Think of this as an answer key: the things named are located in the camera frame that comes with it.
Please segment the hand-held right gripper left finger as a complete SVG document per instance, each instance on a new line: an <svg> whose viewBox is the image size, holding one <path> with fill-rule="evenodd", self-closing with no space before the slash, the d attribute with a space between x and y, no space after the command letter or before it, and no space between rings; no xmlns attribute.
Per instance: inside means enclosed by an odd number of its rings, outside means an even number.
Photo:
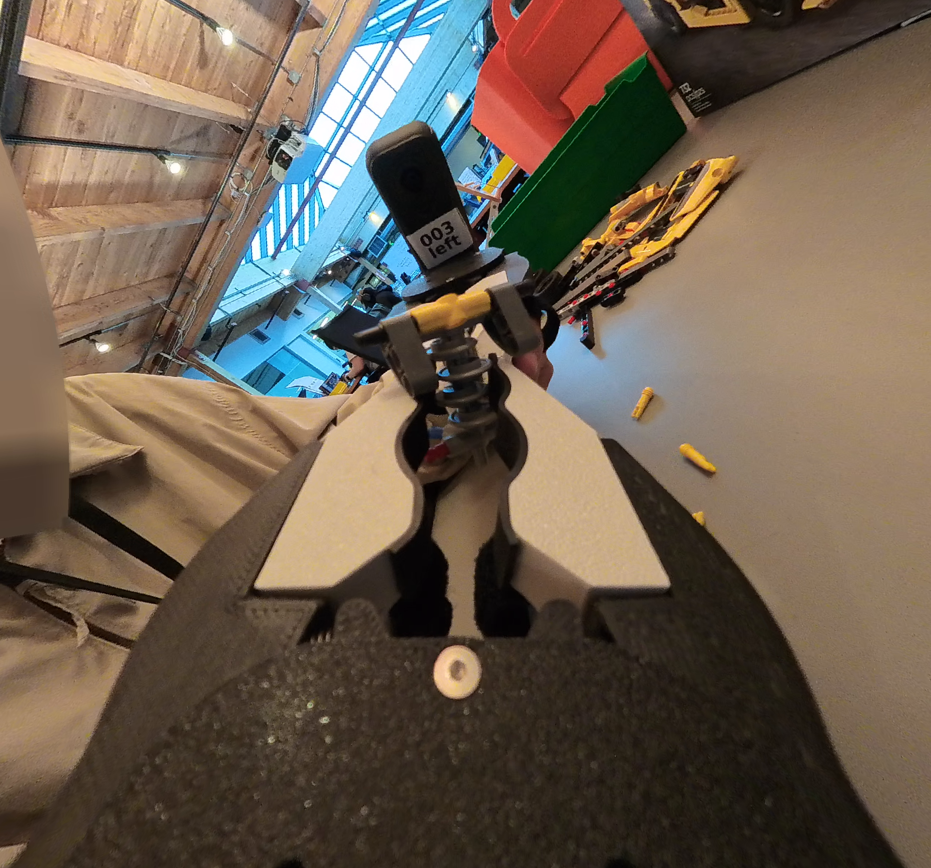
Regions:
<svg viewBox="0 0 931 868"><path fill-rule="evenodd" d="M425 407L397 381L329 432L254 582L259 595L362 598L402 637L449 633L448 563L433 539L440 484L417 476Z"/></svg>

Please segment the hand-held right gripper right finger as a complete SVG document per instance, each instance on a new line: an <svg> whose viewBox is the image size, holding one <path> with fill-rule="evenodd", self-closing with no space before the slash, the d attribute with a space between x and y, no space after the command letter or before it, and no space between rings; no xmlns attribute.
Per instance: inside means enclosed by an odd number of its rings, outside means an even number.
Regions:
<svg viewBox="0 0 931 868"><path fill-rule="evenodd" d="M476 560L475 618L489 637L523 637L551 603L583 618L602 599L669 594L669 574L608 444L514 366L495 366L493 448L506 468L495 529Z"/></svg>

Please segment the grey toy brick assembly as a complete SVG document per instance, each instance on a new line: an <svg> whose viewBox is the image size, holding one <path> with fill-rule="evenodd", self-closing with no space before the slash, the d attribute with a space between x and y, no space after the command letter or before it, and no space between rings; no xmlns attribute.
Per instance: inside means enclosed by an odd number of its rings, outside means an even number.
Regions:
<svg viewBox="0 0 931 868"><path fill-rule="evenodd" d="M426 465L486 459L498 425L491 397L496 361L479 351L473 332L481 327L503 353L514 356L530 351L533 326L538 326L547 349L561 321L533 287L533 281L523 281L448 293L355 333L359 346L382 350L410 397L422 403L432 397L438 412L447 416L441 441L425 453Z"/></svg>

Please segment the grey desk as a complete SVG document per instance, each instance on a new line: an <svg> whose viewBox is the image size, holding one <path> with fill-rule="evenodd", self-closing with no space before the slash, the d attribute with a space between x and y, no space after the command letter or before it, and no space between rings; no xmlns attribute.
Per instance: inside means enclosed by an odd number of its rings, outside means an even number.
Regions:
<svg viewBox="0 0 931 868"><path fill-rule="evenodd" d="M925 20L695 121L648 177L727 155L738 175L598 313L597 350L565 327L550 352L553 396L706 513L909 866L929 866L929 54Z"/></svg>

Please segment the person's left hand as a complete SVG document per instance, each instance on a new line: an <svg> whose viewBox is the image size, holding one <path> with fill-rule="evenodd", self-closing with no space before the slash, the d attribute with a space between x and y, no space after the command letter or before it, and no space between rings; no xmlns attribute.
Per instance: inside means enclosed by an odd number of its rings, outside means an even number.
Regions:
<svg viewBox="0 0 931 868"><path fill-rule="evenodd" d="M533 380L544 391L548 390L553 378L554 366L543 344L531 351L513 356L511 362L519 372Z"/></svg>

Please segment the white ceiling device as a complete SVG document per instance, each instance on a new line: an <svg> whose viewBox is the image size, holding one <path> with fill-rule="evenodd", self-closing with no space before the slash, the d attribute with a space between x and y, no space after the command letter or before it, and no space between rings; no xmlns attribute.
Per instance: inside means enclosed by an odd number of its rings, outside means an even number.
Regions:
<svg viewBox="0 0 931 868"><path fill-rule="evenodd" d="M296 158L303 155L308 135L292 123L283 121L269 138L265 157L273 180L283 184Z"/></svg>

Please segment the dark green bin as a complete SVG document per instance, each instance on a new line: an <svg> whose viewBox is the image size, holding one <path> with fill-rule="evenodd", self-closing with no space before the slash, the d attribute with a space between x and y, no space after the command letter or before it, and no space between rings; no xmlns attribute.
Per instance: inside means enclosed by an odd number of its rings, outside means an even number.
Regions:
<svg viewBox="0 0 931 868"><path fill-rule="evenodd" d="M488 244L551 270L684 136L685 122L646 55L584 109L500 210Z"/></svg>

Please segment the yellow toy car section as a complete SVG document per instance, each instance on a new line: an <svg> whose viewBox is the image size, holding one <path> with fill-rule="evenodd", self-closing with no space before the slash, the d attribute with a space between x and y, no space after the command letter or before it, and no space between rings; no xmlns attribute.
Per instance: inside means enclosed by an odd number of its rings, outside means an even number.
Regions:
<svg viewBox="0 0 931 868"><path fill-rule="evenodd" d="M580 327L585 348L596 346L596 309L619 306L631 287L674 259L738 167L737 155L699 160L668 185L637 189L611 209L600 234L581 242L565 271L547 284L546 302L562 323Z"/></svg>

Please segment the person's beige jacket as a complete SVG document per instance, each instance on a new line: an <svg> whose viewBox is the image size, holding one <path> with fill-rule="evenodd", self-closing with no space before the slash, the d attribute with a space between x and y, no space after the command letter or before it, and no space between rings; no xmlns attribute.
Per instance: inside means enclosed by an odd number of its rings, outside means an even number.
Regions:
<svg viewBox="0 0 931 868"><path fill-rule="evenodd" d="M2 863L29 841L86 750L128 654L181 567L217 528L217 516L180 505L116 511L89 527L15 537L10 564L55 575L2 572Z"/></svg>

